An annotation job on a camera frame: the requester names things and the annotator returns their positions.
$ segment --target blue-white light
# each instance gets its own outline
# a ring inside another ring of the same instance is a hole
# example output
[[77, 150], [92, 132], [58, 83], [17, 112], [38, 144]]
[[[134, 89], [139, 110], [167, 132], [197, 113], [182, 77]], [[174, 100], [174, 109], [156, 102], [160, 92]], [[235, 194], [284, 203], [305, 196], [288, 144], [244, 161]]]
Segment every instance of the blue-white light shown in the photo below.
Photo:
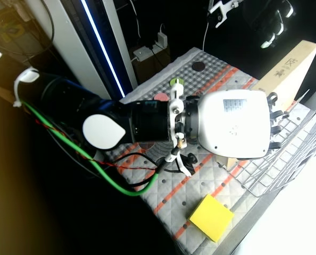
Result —
[[113, 74], [113, 76], [114, 76], [114, 79], [115, 79], [115, 81], [116, 81], [116, 83], [117, 83], [117, 85], [118, 85], [118, 87], [119, 87], [120, 93], [121, 93], [122, 97], [125, 97], [124, 91], [122, 90], [122, 87], [121, 87], [121, 85], [120, 85], [120, 82], [119, 82], [119, 80], [118, 80], [118, 77], [117, 77], [117, 75], [116, 75], [116, 73], [115, 73], [115, 71], [114, 71], [113, 65], [112, 65], [111, 60], [110, 60], [110, 58], [109, 58], [109, 55], [107, 54], [107, 51], [106, 51], [105, 46], [104, 46], [104, 44], [103, 44], [103, 41], [101, 40], [100, 34], [99, 34], [99, 32], [98, 32], [98, 30], [97, 30], [97, 28], [96, 28], [96, 26], [95, 26], [95, 23], [94, 23], [94, 20], [93, 20], [93, 18], [92, 18], [92, 15], [91, 15], [91, 13], [90, 13], [90, 11], [89, 11], [88, 5], [87, 5], [87, 3], [86, 3], [85, 0], [81, 0], [81, 3], [82, 3], [82, 5], [84, 6], [85, 12], [86, 12], [86, 14], [87, 14], [87, 16], [88, 16], [88, 19], [89, 19], [89, 22], [90, 22], [90, 24], [92, 25], [93, 31], [94, 31], [94, 33], [95, 33], [95, 35], [96, 35], [96, 38], [98, 39], [98, 42], [99, 42], [100, 47], [101, 47], [101, 50], [103, 51], [103, 53], [104, 53], [104, 55], [105, 55], [105, 58], [106, 58], [106, 60], [107, 60], [107, 62], [108, 62], [108, 64], [109, 64], [109, 66], [110, 66], [111, 72], [112, 72], [112, 74]]

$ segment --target white plug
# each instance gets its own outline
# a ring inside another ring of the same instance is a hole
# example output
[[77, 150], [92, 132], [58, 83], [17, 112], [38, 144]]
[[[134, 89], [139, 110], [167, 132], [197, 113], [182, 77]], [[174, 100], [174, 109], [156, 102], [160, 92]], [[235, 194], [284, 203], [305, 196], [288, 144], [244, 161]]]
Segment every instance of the white plug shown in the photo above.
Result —
[[168, 36], [162, 32], [158, 32], [157, 44], [163, 49], [165, 49], [168, 46]]

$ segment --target quilted fabric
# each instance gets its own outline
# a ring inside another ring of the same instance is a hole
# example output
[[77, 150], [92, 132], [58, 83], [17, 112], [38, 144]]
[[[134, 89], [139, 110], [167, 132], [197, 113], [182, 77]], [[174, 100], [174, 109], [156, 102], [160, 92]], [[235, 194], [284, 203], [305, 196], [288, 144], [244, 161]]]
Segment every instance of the quilted fabric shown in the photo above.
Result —
[[[205, 63], [205, 69], [201, 72], [192, 69], [192, 64], [199, 61]], [[183, 58], [177, 59], [172, 65], [166, 67], [163, 74], [157, 74], [153, 79], [140, 85], [125, 98], [125, 101], [153, 99], [156, 94], [161, 92], [169, 95], [169, 82], [175, 77], [184, 80], [182, 99], [189, 95], [202, 95], [216, 90], [247, 89], [257, 83], [256, 79], [237, 68], [201, 50], [193, 49]], [[109, 156], [114, 159], [122, 154], [138, 151], [158, 161], [171, 149], [171, 142], [126, 144], [109, 152]], [[153, 213], [159, 218], [183, 253], [213, 254], [227, 234], [254, 206], [258, 198], [246, 192], [246, 189], [234, 180], [233, 176], [224, 168], [219, 167], [214, 155], [198, 144], [188, 144], [182, 154], [187, 155], [190, 152], [198, 159], [198, 163], [194, 165], [196, 173], [191, 178], [185, 177], [182, 173], [163, 172], [153, 187], [142, 195], [142, 199], [151, 207]], [[254, 163], [257, 166], [261, 164], [259, 160]], [[136, 156], [124, 159], [119, 164], [130, 167], [154, 167], [145, 158]], [[173, 163], [169, 169], [176, 170], [177, 167]], [[238, 165], [231, 174], [238, 174], [242, 170], [243, 167]], [[130, 169], [120, 171], [120, 173], [129, 183], [140, 182], [153, 174], [149, 170]], [[220, 203], [235, 213], [232, 222], [218, 243], [208, 240], [201, 231], [187, 221], [206, 194], [212, 194]]]

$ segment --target metal wire rack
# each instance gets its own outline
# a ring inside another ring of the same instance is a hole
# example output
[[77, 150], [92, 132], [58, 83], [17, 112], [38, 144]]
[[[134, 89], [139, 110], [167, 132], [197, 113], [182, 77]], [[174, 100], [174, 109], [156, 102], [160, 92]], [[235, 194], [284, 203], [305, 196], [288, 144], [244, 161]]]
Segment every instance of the metal wire rack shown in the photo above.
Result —
[[247, 161], [236, 175], [229, 171], [242, 187], [256, 197], [290, 183], [316, 154], [316, 112], [310, 111], [300, 123], [290, 117], [279, 125], [282, 131], [275, 140], [282, 142], [280, 150], [264, 158]]

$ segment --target yellow cube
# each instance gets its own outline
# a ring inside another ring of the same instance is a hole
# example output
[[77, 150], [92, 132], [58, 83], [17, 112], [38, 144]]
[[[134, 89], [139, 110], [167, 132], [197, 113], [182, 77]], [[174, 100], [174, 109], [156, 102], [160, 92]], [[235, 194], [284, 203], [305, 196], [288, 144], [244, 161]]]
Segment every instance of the yellow cube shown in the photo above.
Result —
[[229, 209], [208, 194], [192, 213], [189, 220], [212, 241], [217, 242], [233, 216], [234, 214]]

